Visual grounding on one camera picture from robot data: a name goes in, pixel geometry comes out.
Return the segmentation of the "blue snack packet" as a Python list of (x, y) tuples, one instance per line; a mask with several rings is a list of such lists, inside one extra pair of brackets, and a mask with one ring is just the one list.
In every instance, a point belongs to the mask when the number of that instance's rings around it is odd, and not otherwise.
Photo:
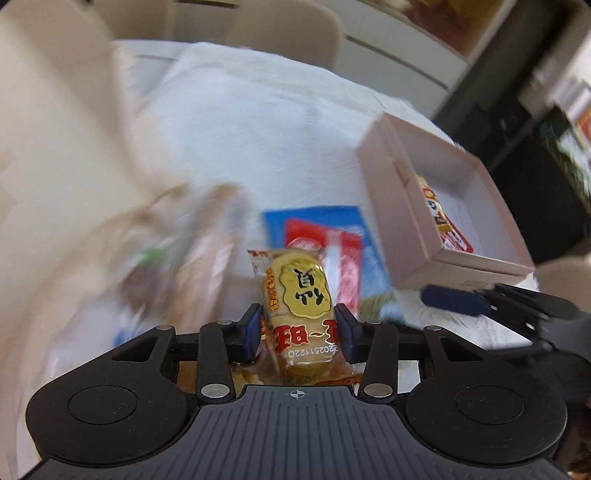
[(313, 206), (263, 212), (273, 248), (321, 254), (332, 301), (344, 303), (361, 321), (404, 318), (390, 275), (370, 229), (356, 206)]

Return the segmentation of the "yellow rice cracker packet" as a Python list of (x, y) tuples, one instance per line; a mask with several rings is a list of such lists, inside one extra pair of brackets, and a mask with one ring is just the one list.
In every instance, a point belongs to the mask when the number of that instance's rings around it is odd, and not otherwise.
[(263, 295), (263, 331), (286, 385), (353, 385), (361, 375), (345, 360), (322, 257), (314, 250), (250, 250)]

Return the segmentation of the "long biscuit sleeve packet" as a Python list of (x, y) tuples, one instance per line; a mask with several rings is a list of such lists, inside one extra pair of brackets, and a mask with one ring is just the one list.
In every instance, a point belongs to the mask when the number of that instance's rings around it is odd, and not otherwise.
[(235, 184), (217, 185), (179, 235), (141, 251), (120, 294), (142, 320), (194, 333), (215, 320), (235, 250), (242, 241), (247, 200)]

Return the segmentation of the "beige chair at right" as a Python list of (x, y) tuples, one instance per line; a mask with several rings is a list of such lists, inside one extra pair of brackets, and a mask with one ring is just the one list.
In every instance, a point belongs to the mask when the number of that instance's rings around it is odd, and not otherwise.
[(539, 265), (535, 271), (542, 293), (566, 299), (580, 310), (591, 309), (590, 255), (564, 256)]

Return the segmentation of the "snack packets in box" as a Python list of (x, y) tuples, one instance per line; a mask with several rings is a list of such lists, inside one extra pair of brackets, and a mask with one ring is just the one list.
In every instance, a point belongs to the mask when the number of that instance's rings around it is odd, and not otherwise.
[(439, 197), (431, 188), (428, 181), (421, 175), (416, 175), (416, 179), (444, 247), (465, 253), (473, 253), (473, 246), (445, 213)]

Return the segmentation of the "pink cardboard box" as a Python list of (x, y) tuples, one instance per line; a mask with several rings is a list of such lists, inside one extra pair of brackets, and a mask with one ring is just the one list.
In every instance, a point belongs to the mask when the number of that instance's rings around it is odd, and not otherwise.
[(477, 157), (383, 114), (358, 158), (394, 287), (477, 290), (532, 274), (514, 218)]

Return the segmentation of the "beige dining chair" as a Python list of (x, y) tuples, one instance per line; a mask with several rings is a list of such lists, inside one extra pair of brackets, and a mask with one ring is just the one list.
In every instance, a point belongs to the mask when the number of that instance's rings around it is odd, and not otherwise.
[(244, 1), (223, 43), (334, 70), (344, 37), (341, 18), (315, 1)]

